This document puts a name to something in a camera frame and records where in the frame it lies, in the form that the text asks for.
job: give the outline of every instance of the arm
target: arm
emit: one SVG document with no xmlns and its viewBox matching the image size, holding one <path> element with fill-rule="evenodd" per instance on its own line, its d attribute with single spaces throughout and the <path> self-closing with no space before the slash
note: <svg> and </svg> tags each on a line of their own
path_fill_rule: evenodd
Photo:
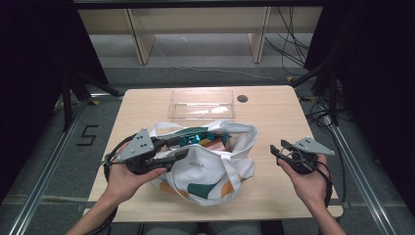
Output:
<svg viewBox="0 0 415 235">
<path fill-rule="evenodd" d="M 165 173 L 165 168 L 157 168 L 146 174 L 136 175 L 130 172 L 125 164 L 113 164 L 107 189 L 92 209 L 67 232 L 67 235 L 87 234 L 98 228 L 113 210 L 119 204 L 129 200 L 141 185 L 163 173 Z"/>
<path fill-rule="evenodd" d="M 318 162 L 327 165 L 323 155 L 317 155 Z M 297 174 L 287 163 L 278 161 L 278 164 L 288 174 L 293 182 L 299 198 L 311 212 L 322 234 L 346 234 L 336 220 L 332 217 L 324 204 L 326 196 L 326 181 L 318 172 L 310 174 Z M 326 167 L 319 164 L 318 168 L 328 175 Z"/>
</svg>

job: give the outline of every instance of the clear plastic box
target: clear plastic box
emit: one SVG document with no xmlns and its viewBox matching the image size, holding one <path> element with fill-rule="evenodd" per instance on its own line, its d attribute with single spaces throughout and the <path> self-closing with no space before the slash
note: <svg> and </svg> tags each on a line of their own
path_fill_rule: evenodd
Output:
<svg viewBox="0 0 415 235">
<path fill-rule="evenodd" d="M 169 118 L 213 119 L 235 118 L 232 90 L 174 90 Z"/>
</svg>

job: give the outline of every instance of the person's left hand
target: person's left hand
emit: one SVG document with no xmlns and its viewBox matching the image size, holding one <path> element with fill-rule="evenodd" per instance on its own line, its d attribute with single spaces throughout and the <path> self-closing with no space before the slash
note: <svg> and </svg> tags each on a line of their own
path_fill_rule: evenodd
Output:
<svg viewBox="0 0 415 235">
<path fill-rule="evenodd" d="M 121 152 L 127 145 L 128 143 L 125 143 L 118 151 Z M 141 185 L 159 177 L 165 171 L 165 168 L 156 168 L 146 174 L 137 175 L 132 173 L 125 164 L 115 162 L 111 166 L 108 186 L 104 194 L 116 204 L 121 204 L 134 196 Z"/>
</svg>

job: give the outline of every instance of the gray floor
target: gray floor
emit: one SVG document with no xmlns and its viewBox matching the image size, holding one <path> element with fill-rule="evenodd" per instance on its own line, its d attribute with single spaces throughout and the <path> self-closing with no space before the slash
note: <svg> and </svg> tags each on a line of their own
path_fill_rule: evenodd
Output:
<svg viewBox="0 0 415 235">
<path fill-rule="evenodd" d="M 285 42 L 279 35 L 270 34 L 267 37 L 276 46 L 283 48 Z M 311 34 L 297 35 L 298 40 L 304 44 L 308 44 L 311 37 Z M 287 58 L 281 57 L 281 54 L 267 43 L 264 45 L 261 63 L 254 64 L 245 34 L 158 35 L 157 47 L 153 49 L 146 66 L 138 65 L 129 35 L 94 35 L 91 39 L 110 84 L 120 90 L 143 86 L 187 84 L 186 82 L 197 82 L 200 77 L 210 76 L 218 79 L 218 82 L 219 80 L 223 82 L 222 80 L 227 78 L 233 84 L 240 84 L 241 80 L 246 81 L 246 84 L 254 85 L 284 84 L 286 77 L 291 75 L 290 72 L 295 74 L 306 72 Z M 287 48 L 287 52 L 297 55 L 297 51 L 292 46 Z M 181 80 L 181 76 L 191 80 Z M 312 83 L 311 79 L 298 87 L 296 91 L 298 96 L 310 96 Z M 92 92 L 101 92 L 94 87 L 90 89 Z M 99 100 L 99 105 L 73 104 L 73 108 L 79 111 L 76 126 L 73 127 L 53 177 L 47 182 L 35 213 L 29 219 L 30 223 L 25 234 L 63 234 L 81 217 L 83 203 L 89 195 L 115 121 L 116 111 L 121 103 L 120 99 L 111 97 Z M 314 103 L 302 102 L 301 105 L 304 113 L 308 114 Z M 358 162 L 375 199 L 379 200 L 382 209 L 385 210 L 393 232 L 385 233 L 385 229 L 380 227 L 382 224 L 377 222 L 379 220 L 374 217 L 374 212 L 371 211 L 362 192 L 366 189 L 361 189 L 356 183 L 361 179 L 353 176 L 348 165 L 343 175 L 340 158 L 336 156 L 329 159 L 329 165 L 339 195 L 344 192 L 342 179 L 343 177 L 346 179 L 345 213 L 340 219 L 340 224 L 349 234 L 413 234 L 415 219 L 394 190 L 382 167 L 374 164 L 373 159 L 376 156 L 364 135 L 347 113 L 341 114 L 339 122 L 352 157 Z M 80 137 L 87 125 L 96 126 L 89 127 L 87 133 L 96 135 L 97 138 L 92 146 L 82 147 L 79 144 L 90 141 L 89 138 Z M 60 143 L 64 119 L 62 105 L 59 102 L 49 126 L 1 205 L 0 234 L 8 234 L 10 231 L 23 208 L 25 199 L 35 187 L 45 165 L 54 155 L 55 146 Z M 318 127 L 315 123 L 311 124 L 310 128 L 318 141 L 331 149 L 336 149 L 330 130 Z M 317 234 L 318 231 L 311 218 L 283 220 L 283 224 L 285 234 L 288 235 Z M 112 234 L 135 234 L 137 227 L 134 223 L 117 223 L 113 225 Z"/>
</svg>

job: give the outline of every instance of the person's right hand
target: person's right hand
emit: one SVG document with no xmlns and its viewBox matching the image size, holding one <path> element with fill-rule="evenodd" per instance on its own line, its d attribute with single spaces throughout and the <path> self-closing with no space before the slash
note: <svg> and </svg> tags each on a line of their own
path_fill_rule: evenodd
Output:
<svg viewBox="0 0 415 235">
<path fill-rule="evenodd" d="M 318 162 L 327 165 L 327 159 L 324 155 L 318 154 L 317 157 Z M 322 164 L 318 164 L 317 167 L 328 176 L 329 172 Z M 308 208 L 311 205 L 325 207 L 324 198 L 326 196 L 327 183 L 320 173 L 313 171 L 310 174 L 298 174 L 289 164 L 280 159 L 278 160 L 278 165 L 291 178 L 297 195 Z"/>
</svg>

